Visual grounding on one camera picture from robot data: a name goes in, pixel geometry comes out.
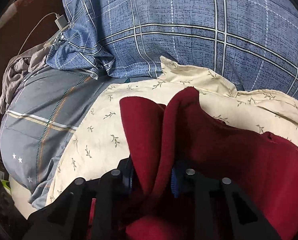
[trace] rumpled fabric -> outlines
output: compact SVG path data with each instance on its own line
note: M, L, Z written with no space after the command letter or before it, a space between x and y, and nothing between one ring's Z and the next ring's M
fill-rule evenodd
M9 61L3 75L2 94L0 96L1 114L4 114L8 109L15 91L24 77L28 73L46 66L46 56L49 50L50 47L44 48L44 43L42 43Z
M283 240L297 233L298 147L292 142L212 118L193 87L177 93L167 107L126 97L120 108L141 188L134 183L130 203L120 210L128 239L194 238L193 202L174 198L169 184L178 158L191 161L191 168L206 177L236 182Z
M162 55L210 68L238 90L298 100L298 11L289 0L62 2L70 28L47 57L55 69L156 78Z
M161 66L164 74L158 79L111 84L99 95L55 164L57 172L48 184L46 205L57 199L74 179L100 178L115 169L121 159L129 157L119 106L125 97L137 96L167 105L176 93L193 86L200 92L200 107L208 115L236 128L274 133L298 146L296 99L275 90L237 91L231 82L212 70L179 65L164 57ZM10 158L10 150L6 148L5 152Z

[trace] leaf print fabric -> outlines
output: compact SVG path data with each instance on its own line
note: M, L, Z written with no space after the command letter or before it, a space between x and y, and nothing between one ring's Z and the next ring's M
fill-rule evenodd
M116 136L114 136L113 134L111 134L110 136L112 136L112 142L114 141L114 143L115 143L115 148L117 147L117 144L119 144L119 142L117 141L117 139L119 138L119 137L116 137Z
M86 152L87 152L86 156L89 156L90 158L92 158L92 157L90 156L90 150L88 150L88 145L86 145Z
M157 87L161 87L161 85L162 85L163 83L165 83L165 81L162 81L162 82L158 81L158 84L153 85L153 89L155 89L155 88L157 88Z
M74 179L100 178L129 157L119 101L143 97L167 105L187 86L199 91L201 108L229 126L257 133L270 131L298 146L298 101L274 90L237 91L234 84L210 69L181 66L162 58L158 79L113 84L97 98L61 156L46 204L57 198ZM15 162L19 163L19 153Z
M259 124L257 124L256 126L260 129L260 132L259 133L263 133L264 127L261 127Z
M219 119L219 120L224 121L225 123L229 124L228 118L227 117L226 118L221 117L221 114L219 116L213 116L213 118Z
M76 162L74 161L73 158L71 158L71 159L72 159L72 163L71 164L73 165L73 170L76 171L76 167L77 167L76 166Z
M104 119L106 119L107 117L110 118L110 117L113 116L114 114L116 114L116 113L112 113L112 112L110 112L110 114L106 114L106 115L105 115L105 118L104 118Z

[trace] gray cloth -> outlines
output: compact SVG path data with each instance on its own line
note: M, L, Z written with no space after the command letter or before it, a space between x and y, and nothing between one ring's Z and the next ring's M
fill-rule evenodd
M46 66L21 82L3 116L0 151L11 177L30 190L33 207L45 206L59 159L98 95L125 81L105 71L95 80L82 71Z
M8 109L15 91L24 77L36 69L46 66L46 56L50 47L44 48L44 43L28 49L18 57L13 57L3 75L2 94L0 97L1 114Z

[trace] bed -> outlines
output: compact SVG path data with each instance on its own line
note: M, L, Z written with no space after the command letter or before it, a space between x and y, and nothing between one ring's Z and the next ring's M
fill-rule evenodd
M0 128L5 167L33 207L45 206L58 162L101 92L156 79L161 55L212 69L241 91L275 89L298 100L298 11L289 0L187 1L63 0L70 28L48 66L22 81Z

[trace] red fleece fabric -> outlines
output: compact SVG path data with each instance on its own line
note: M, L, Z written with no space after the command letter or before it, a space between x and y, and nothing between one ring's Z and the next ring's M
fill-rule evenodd
M177 93L166 108L140 97L123 98L120 108L142 189L134 207L129 205L129 239L193 239L194 204L170 192L177 157L193 161L206 177L235 181L283 240L296 234L298 147L293 143L212 118L201 109L193 87Z

